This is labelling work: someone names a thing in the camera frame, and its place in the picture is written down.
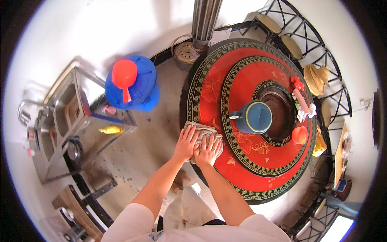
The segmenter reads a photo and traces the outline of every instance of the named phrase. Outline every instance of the faucet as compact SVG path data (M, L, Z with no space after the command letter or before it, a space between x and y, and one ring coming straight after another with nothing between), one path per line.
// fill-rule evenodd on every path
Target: faucet
M20 103L19 105L19 108L17 110L17 117L19 119L19 122L23 125L23 126L27 126L27 123L31 120L31 115L29 113L27 113L26 111L23 110L23 107L27 104L30 104L30 105L35 105L37 107L41 107L43 109L43 114L48 116L49 114L49 110L53 110L54 107L51 107L51 106L48 106L48 105L45 105L43 103L38 103L38 102L35 102L35 101L31 101L31 100L24 100Z

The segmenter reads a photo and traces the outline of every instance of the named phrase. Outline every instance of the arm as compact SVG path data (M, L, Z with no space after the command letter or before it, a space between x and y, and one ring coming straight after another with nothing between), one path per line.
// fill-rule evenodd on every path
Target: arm
M220 140L214 142L214 136L211 135L207 147L207 141L204 136L202 141L202 150L195 149L196 164L201 169L211 194L228 225L239 226L240 223L251 215L255 214L242 196L226 181L213 167L221 146Z
M131 203L142 204L152 211L156 220L163 199L175 179L178 171L188 159L193 156L193 150L198 147L195 142L199 136L197 132L194 136L196 126L188 126L180 132L179 140L176 144L175 153L172 158L153 174L145 187L137 194Z

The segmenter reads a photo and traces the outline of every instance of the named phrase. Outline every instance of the white pants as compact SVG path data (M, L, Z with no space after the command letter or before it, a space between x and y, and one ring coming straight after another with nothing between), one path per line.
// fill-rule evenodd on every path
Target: white pants
M198 183L183 181L183 190L179 190L176 199L168 206L163 218L163 229L193 228L202 226L218 217L200 197Z

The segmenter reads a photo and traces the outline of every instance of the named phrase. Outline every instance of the red plastic cup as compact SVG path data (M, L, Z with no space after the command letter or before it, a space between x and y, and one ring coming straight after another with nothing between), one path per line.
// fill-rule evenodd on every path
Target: red plastic cup
M111 81L113 84L122 89L123 102L128 103L132 99L128 87L134 84L137 78L137 66L131 60L119 60L113 66Z
M291 139L296 144L305 144L308 140L308 130L304 126L293 129Z

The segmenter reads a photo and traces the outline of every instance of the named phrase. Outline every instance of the plastic bag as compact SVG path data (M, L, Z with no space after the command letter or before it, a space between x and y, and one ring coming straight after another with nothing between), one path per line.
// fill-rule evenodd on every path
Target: plastic bag
M341 158L344 160L348 157L349 151L351 150L352 145L352 135L349 132L345 132L343 138L342 138L342 151L341 151Z

